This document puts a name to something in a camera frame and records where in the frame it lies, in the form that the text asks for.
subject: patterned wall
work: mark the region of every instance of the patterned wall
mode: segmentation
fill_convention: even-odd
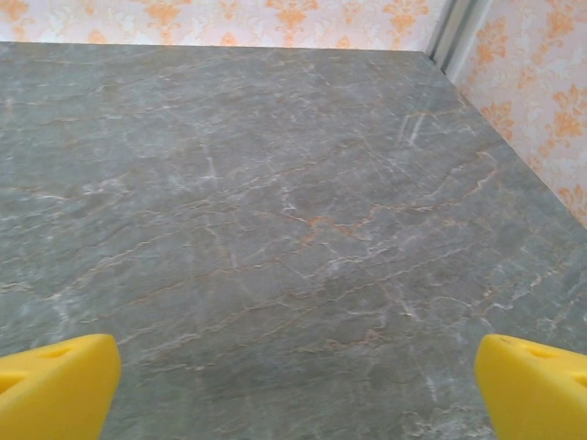
[[[587,0],[494,0],[455,83],[587,226]]]
[[[0,0],[0,39],[425,50],[446,0]]]

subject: yellow plastic part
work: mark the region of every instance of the yellow plastic part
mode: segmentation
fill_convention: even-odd
[[[587,356],[488,335],[475,374],[499,440],[587,439]]]
[[[0,439],[97,439],[119,378],[110,335],[0,357]]]

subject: floor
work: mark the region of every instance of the floor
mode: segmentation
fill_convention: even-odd
[[[587,231],[422,53],[0,44],[0,355],[110,333],[104,439],[492,439]]]

